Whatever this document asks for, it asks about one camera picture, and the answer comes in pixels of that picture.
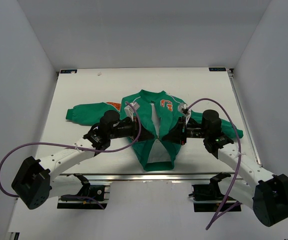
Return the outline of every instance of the white tabletop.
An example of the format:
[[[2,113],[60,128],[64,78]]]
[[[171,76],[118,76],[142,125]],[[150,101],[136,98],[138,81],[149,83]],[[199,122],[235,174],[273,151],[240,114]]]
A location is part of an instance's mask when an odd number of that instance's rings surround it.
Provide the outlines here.
[[[213,212],[194,212],[191,191],[188,182],[114,182],[105,210],[57,209],[57,197],[29,210],[19,200],[9,231],[19,240],[288,239],[288,219],[266,227],[243,205],[206,231]]]
[[[78,69],[77,73],[59,74],[42,142],[73,144],[90,129],[65,120],[67,109],[79,104],[100,102],[120,103],[122,97],[138,93],[141,89],[167,93],[190,104],[199,98],[211,98],[221,103],[234,124],[244,131],[242,152],[253,158],[253,151],[246,136],[245,127],[236,104],[228,74],[225,71],[210,72],[208,68],[120,68]],[[193,107],[195,112],[217,110],[214,103],[202,101]],[[128,144],[125,139],[114,139],[110,150]],[[58,147],[40,146],[37,157],[59,151]],[[209,154],[201,139],[188,139],[176,157],[175,168],[163,173],[218,173],[233,172],[213,155]],[[116,153],[102,153],[73,166],[66,173],[83,174],[140,174],[146,173],[130,148]]]

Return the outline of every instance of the jacket sleeve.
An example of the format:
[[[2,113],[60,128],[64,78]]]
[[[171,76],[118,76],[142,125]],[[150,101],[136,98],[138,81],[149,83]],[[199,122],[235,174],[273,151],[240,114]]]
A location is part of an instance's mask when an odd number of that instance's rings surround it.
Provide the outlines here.
[[[100,102],[82,104],[67,110],[66,119],[77,124],[91,126],[99,123],[99,119],[108,110],[119,112],[120,104],[115,102]]]
[[[198,123],[201,123],[202,122],[202,113],[192,111],[191,118],[193,118]],[[222,119],[222,131],[230,139],[233,139],[233,138],[235,139],[236,138],[233,126],[230,124],[230,122],[228,122],[226,120],[223,120],[223,119]],[[239,129],[237,129],[237,134],[238,134],[240,139],[244,136],[243,131],[239,130]]]

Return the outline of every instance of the black clamp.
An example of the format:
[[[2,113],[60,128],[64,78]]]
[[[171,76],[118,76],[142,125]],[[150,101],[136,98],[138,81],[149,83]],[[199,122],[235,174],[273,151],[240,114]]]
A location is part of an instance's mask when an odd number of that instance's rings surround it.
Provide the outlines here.
[[[115,110],[109,110],[100,118],[99,123],[93,125],[89,132],[84,135],[97,150],[105,150],[110,146],[111,139],[137,136],[139,125],[137,119],[131,121],[130,117],[120,120],[120,115]],[[154,135],[146,130],[142,125],[142,130],[138,141],[154,139]]]
[[[223,196],[223,194],[220,192],[218,183],[220,181],[222,181],[223,179],[230,178],[230,177],[231,177],[231,175],[229,173],[221,172],[210,179],[209,187],[210,187],[210,189],[212,189],[212,191],[214,192],[216,197],[222,197]]]
[[[273,175],[268,181],[259,181],[253,197],[253,210],[267,227],[288,218],[288,177]]]
[[[75,173],[74,176],[80,180],[82,185],[90,184],[88,179],[80,173]]]
[[[186,143],[186,117],[178,118],[176,125],[162,138],[163,141],[184,145]]]
[[[202,129],[205,138],[203,140],[206,150],[218,158],[218,150],[222,149],[226,144],[233,144],[234,141],[222,132],[222,120],[219,118],[218,112],[214,110],[206,110],[203,112]]]

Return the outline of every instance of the white wall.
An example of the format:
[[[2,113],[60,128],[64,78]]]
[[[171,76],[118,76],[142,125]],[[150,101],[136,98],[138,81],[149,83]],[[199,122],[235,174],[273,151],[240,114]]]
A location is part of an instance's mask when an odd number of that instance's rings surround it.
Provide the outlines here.
[[[270,0],[18,0],[60,68],[236,65]]]
[[[40,137],[56,73],[16,0],[0,0],[0,160],[12,148]],[[2,181],[11,182],[31,148],[11,157]],[[0,240],[4,239],[14,199],[0,192]]]
[[[264,167],[288,176],[288,1],[270,3],[235,80]]]

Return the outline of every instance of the robotic arm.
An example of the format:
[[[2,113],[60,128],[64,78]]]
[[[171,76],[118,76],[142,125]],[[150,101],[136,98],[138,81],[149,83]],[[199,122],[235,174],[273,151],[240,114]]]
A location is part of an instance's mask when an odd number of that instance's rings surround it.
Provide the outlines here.
[[[275,175],[265,170],[248,156],[238,152],[238,146],[221,131],[221,119],[218,112],[206,110],[202,122],[190,116],[186,105],[180,105],[179,111],[186,117],[180,117],[176,126],[163,140],[173,143],[186,143],[187,138],[203,138],[207,151],[217,159],[236,169],[238,156],[241,164],[238,174],[246,183],[235,182],[229,196],[253,209],[259,221],[267,227],[288,218],[288,177]],[[214,195],[222,196],[227,192],[232,177],[228,173],[220,173],[210,180],[209,188]]]
[[[139,132],[137,119],[130,113],[119,120],[119,113],[105,112],[100,122],[89,130],[76,143],[75,149],[62,151],[40,159],[32,156],[25,159],[12,183],[12,188],[29,209],[36,209],[48,198],[66,194],[82,196],[79,193],[89,187],[88,180],[80,175],[60,175],[81,161],[93,158],[98,153],[83,148],[103,151],[116,138],[135,138]],[[154,135],[141,126],[138,141],[154,139]]]

